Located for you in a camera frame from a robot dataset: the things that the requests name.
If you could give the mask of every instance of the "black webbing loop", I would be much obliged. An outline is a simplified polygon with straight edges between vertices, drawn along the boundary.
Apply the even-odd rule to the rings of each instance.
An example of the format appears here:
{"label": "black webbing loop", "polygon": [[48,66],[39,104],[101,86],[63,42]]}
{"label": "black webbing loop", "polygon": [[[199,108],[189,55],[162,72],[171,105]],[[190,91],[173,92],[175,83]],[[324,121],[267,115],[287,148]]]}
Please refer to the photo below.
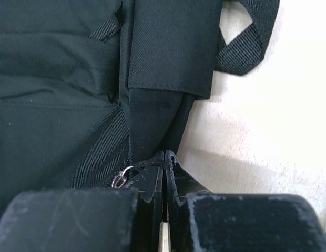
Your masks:
{"label": "black webbing loop", "polygon": [[226,45],[222,33],[218,38],[216,71],[244,75],[264,58],[279,9],[279,0],[227,0],[240,2],[253,23]]}
{"label": "black webbing loop", "polygon": [[92,31],[88,35],[88,37],[101,40],[101,41],[106,41],[115,33],[117,33],[120,29],[121,29],[121,24],[116,14],[113,14],[109,19],[107,19],[101,25],[99,25],[98,28]]}

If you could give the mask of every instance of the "white wall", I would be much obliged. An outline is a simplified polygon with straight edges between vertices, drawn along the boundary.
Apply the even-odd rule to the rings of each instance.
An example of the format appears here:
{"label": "white wall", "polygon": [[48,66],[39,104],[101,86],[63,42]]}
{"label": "white wall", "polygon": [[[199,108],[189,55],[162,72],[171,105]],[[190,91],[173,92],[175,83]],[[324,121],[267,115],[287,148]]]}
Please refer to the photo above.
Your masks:
{"label": "white wall", "polygon": [[[225,4],[227,39],[250,22]],[[326,228],[326,0],[281,0],[264,62],[244,77],[214,73],[178,156],[215,192],[302,195]]]}

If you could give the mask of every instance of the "strap loop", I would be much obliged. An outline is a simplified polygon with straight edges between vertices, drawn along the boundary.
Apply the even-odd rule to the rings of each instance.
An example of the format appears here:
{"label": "strap loop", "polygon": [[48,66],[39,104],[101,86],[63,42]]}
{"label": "strap loop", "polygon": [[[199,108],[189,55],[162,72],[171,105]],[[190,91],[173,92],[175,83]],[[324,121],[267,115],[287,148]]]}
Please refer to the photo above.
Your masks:
{"label": "strap loop", "polygon": [[227,0],[240,2],[253,23],[226,45],[221,31],[218,38],[216,71],[244,75],[262,62],[279,9],[279,0]]}
{"label": "strap loop", "polygon": [[115,33],[121,29],[121,23],[119,22],[116,14],[113,14],[109,19],[104,21],[98,28],[93,30],[88,37],[105,42]]}

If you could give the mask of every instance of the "zipper pull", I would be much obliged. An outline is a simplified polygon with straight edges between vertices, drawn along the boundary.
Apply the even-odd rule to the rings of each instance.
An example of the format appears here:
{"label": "zipper pull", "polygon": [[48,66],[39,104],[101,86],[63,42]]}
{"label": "zipper pull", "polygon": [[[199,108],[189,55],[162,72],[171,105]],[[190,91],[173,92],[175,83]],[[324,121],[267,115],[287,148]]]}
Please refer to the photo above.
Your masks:
{"label": "zipper pull", "polygon": [[120,189],[127,182],[126,172],[134,168],[133,166],[128,166],[124,170],[119,171],[119,173],[114,177],[111,183],[111,188]]}

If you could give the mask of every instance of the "black backpack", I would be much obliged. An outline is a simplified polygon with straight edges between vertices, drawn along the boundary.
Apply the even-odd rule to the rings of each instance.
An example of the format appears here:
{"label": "black backpack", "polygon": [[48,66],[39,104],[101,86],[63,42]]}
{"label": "black backpack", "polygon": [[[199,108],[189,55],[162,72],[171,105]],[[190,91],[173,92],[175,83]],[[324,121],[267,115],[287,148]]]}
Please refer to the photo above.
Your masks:
{"label": "black backpack", "polygon": [[239,2],[253,23],[226,45],[222,0],[0,0],[0,217],[20,192],[111,187],[176,153],[213,71],[263,60],[279,1]]}

